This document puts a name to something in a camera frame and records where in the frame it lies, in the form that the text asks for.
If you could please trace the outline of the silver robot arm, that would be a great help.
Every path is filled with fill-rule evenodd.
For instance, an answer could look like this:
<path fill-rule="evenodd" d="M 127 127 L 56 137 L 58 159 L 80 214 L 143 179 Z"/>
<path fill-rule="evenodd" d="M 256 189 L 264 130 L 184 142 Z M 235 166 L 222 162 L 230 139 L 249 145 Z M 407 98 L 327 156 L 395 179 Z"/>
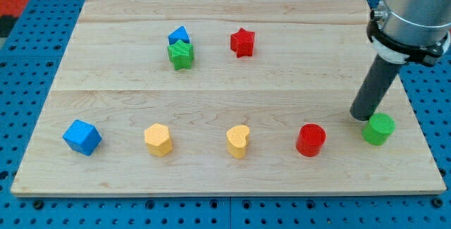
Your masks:
<path fill-rule="evenodd" d="M 367 37 L 391 64 L 434 66 L 450 47 L 450 0 L 380 0 Z"/>

